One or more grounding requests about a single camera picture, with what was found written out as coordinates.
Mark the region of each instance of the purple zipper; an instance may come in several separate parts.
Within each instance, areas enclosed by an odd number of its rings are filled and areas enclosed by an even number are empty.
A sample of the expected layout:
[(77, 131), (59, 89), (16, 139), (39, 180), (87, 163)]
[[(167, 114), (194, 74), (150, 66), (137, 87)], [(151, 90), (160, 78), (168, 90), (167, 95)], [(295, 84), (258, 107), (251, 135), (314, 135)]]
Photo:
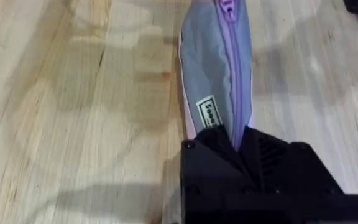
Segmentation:
[(239, 150), (242, 136), (242, 75), (240, 55), (236, 34), (236, 3), (235, 0), (216, 0), (219, 23), (225, 43), (227, 57), (231, 70), (231, 99), (234, 113), (232, 143), (236, 151)]

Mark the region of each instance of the pencil case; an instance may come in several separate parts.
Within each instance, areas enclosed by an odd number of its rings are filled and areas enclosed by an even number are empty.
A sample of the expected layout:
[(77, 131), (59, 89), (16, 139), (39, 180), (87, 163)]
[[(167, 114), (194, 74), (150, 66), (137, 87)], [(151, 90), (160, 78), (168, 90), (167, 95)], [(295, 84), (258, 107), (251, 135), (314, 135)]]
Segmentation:
[(194, 0), (179, 36), (186, 133), (223, 125), (235, 150), (252, 126), (252, 49), (245, 1)]

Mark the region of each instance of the wood plank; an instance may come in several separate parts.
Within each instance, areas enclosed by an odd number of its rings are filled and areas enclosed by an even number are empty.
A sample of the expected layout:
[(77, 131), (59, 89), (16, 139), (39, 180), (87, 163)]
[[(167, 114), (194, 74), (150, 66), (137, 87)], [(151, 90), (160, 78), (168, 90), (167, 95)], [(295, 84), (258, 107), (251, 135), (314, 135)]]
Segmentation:
[[(187, 0), (0, 0), (0, 223), (180, 220)], [(342, 0), (247, 0), (255, 125), (358, 193), (358, 23)]]

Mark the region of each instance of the zipper pull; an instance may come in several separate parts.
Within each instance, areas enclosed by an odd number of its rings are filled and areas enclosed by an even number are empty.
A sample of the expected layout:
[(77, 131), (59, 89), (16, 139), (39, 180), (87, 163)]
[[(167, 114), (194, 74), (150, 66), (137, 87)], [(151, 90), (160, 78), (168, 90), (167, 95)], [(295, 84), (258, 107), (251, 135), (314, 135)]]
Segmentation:
[(218, 1), (223, 11), (225, 20), (227, 20), (228, 22), (235, 22), (236, 21), (236, 15), (234, 14), (235, 0), (218, 0)]

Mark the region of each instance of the white label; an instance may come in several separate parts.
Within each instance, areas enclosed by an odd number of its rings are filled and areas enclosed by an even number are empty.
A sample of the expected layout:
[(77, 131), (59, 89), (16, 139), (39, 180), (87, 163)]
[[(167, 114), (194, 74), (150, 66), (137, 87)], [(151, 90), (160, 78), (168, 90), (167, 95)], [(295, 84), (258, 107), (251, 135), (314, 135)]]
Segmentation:
[(197, 108), (200, 112), (204, 128), (222, 125), (221, 116), (219, 115), (218, 107), (216, 106), (215, 98), (213, 95), (207, 96), (206, 98), (197, 102)]

